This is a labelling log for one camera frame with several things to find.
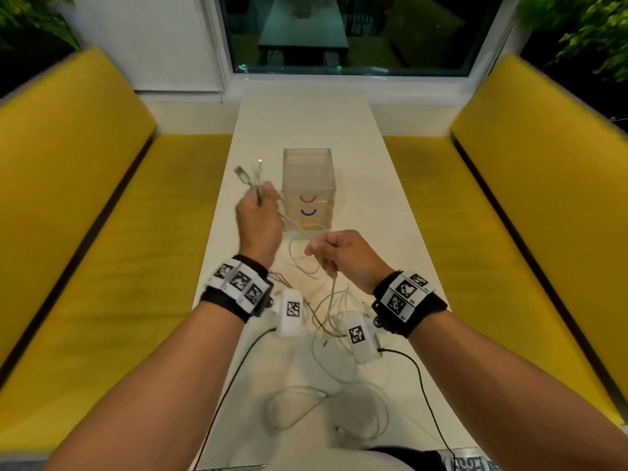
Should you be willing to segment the person's right forearm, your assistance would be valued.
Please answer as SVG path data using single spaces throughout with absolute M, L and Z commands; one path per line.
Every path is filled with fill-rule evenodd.
M 575 391 L 449 311 L 409 341 L 470 436 L 503 471 L 628 471 L 628 436 Z

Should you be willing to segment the person's left forearm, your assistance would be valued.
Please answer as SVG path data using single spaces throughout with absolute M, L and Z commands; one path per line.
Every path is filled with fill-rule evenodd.
M 199 303 L 90 410 L 42 471 L 187 471 L 244 325 L 222 307 Z

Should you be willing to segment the white framed window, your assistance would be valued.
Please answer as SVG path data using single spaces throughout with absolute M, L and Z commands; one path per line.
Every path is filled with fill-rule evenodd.
M 197 0 L 225 101 L 341 90 L 371 104 L 466 104 L 520 0 Z

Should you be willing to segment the clear plastic box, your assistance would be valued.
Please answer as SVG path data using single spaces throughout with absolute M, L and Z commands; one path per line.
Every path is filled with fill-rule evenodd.
M 290 230 L 317 236 L 332 228 L 336 182 L 329 148 L 283 151 L 281 195 Z

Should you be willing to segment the green leafy plant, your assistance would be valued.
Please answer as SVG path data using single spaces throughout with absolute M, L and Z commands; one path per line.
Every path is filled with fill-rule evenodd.
M 53 35 L 80 50 L 69 24 L 54 6 L 74 5 L 74 0 L 0 0 L 0 49 L 11 49 L 11 35 L 34 29 Z
M 531 32 L 558 36 L 547 65 L 586 54 L 594 75 L 628 81 L 628 0 L 520 0 L 517 16 Z

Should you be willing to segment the yellow cushioned bench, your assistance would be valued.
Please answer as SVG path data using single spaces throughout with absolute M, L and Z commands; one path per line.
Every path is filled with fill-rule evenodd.
M 453 311 L 628 427 L 628 135 L 510 54 L 384 142 Z
M 229 134 L 157 134 L 99 48 L 0 105 L 0 457 L 52 452 L 192 308 Z

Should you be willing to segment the person's left hand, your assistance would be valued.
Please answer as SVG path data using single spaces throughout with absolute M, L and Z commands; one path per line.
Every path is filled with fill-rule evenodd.
M 270 269 L 282 242 L 282 216 L 237 216 L 238 253 Z

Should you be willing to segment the person's dark patterned shorts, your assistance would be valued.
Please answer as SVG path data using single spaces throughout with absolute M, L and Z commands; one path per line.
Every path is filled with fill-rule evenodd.
M 420 451 L 404 446 L 375 446 L 375 451 L 393 457 L 414 471 L 502 471 L 492 460 L 484 456 L 460 457 L 449 451 Z

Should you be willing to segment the black marker wristband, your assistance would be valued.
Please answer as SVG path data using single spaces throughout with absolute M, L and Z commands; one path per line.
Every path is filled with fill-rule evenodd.
M 200 302 L 217 305 L 244 323 L 272 308 L 273 282 L 259 262 L 237 254 L 224 261 L 210 277 Z
M 426 317 L 448 309 L 435 286 L 410 270 L 389 274 L 375 287 L 373 296 L 372 309 L 384 329 L 406 339 Z

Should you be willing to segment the person's right hand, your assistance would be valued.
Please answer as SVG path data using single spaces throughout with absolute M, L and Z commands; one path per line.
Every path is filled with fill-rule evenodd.
M 341 273 L 362 292 L 373 296 L 375 287 L 389 274 L 391 268 L 356 230 L 343 231 L 343 264 Z

